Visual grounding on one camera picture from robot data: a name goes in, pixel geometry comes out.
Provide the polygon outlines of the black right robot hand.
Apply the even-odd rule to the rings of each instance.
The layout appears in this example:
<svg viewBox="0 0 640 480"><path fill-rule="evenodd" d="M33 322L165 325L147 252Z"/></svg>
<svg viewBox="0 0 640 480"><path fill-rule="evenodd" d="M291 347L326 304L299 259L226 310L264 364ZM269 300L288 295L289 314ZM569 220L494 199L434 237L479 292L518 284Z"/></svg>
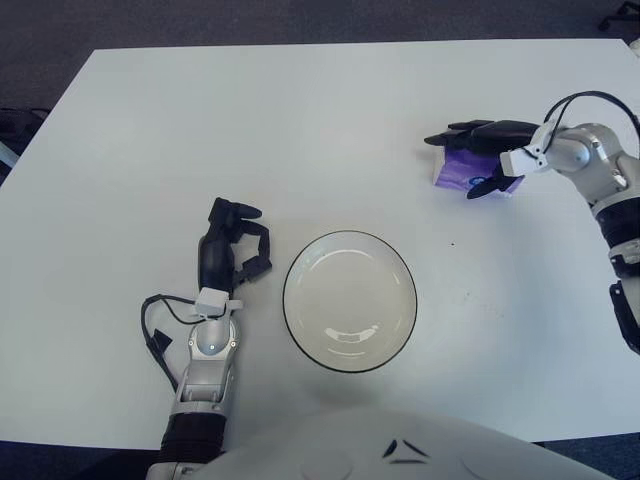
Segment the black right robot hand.
<svg viewBox="0 0 640 480"><path fill-rule="evenodd" d="M511 195L523 178L503 172L500 154L530 143L538 126L515 120L473 120L450 124L424 143L440 150L433 184L462 191L470 200Z"/></svg>

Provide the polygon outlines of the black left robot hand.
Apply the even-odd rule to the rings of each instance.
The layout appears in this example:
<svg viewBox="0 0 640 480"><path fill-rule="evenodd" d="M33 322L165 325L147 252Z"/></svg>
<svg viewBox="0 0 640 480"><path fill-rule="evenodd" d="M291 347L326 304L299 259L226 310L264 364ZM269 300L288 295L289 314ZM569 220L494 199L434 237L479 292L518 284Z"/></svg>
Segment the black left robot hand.
<svg viewBox="0 0 640 480"><path fill-rule="evenodd" d="M266 274L271 268L269 229L255 220L262 211L218 197L210 211L209 228L198 243L198 287L233 294L248 281ZM236 269L233 246L244 236L259 239L257 254Z"/></svg>

